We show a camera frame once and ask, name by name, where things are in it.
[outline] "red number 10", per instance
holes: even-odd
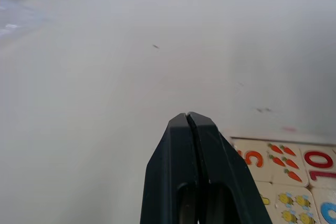
[[[332,167],[333,163],[334,163],[332,158],[328,154],[323,153],[323,152],[310,151],[310,152],[305,153],[304,156],[305,156],[304,160],[309,165],[317,167],[317,168],[328,169],[328,168]],[[310,158],[311,156],[324,157],[327,162],[326,163],[314,162],[313,160],[311,160],[311,158]],[[317,180],[317,177],[336,178],[336,173],[321,172],[321,171],[317,171],[317,170],[310,170],[309,175],[310,175],[311,179],[314,180],[314,181]]]

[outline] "printed number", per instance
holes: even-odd
[[[310,170],[309,175],[312,180],[317,180],[317,177],[336,178],[336,173],[326,173],[319,170]]]
[[[324,202],[321,205],[321,214],[329,224],[336,224],[336,219],[332,218],[329,214],[329,211],[336,212],[336,205],[330,202]]]
[[[262,157],[262,155],[259,153],[259,152],[255,152],[255,151],[248,151],[245,153],[245,162],[246,164],[248,165],[251,165],[252,164],[252,161],[251,161],[251,158],[252,157],[256,157],[257,158],[257,163],[256,163],[256,166],[257,167],[262,167],[264,165],[264,159]]]
[[[304,155],[305,157],[305,161],[311,165],[311,166],[314,166],[314,167],[317,167],[317,168],[330,168],[332,165],[333,165],[333,161],[332,161],[332,158],[326,154],[326,153],[323,153],[323,152],[317,152],[317,151],[312,151],[312,152],[307,152],[305,153]],[[320,156],[320,157],[324,157],[325,160],[327,161],[326,163],[316,163],[314,162],[313,160],[311,160],[311,156]]]

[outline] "orange carrot picture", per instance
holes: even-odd
[[[283,171],[288,175],[288,177],[290,177],[290,178],[292,178],[292,179],[294,179],[298,182],[302,182],[301,178],[295,172],[292,172],[289,169],[284,169]]]
[[[276,145],[268,144],[267,146],[270,147],[272,151],[283,154],[283,152]]]
[[[285,158],[283,157],[282,160],[289,166],[293,167],[293,168],[296,168],[296,169],[299,169],[299,166],[297,166],[297,164],[295,164],[295,162],[291,159],[288,159],[288,158]]]
[[[284,152],[286,152],[289,155],[296,156],[296,154],[288,147],[280,145],[280,149],[282,149]]]
[[[281,159],[279,159],[278,157],[274,157],[273,155],[269,155],[268,156],[271,160],[273,160],[274,163],[276,163],[277,165],[281,165],[283,167],[285,167],[286,165],[281,161]]]

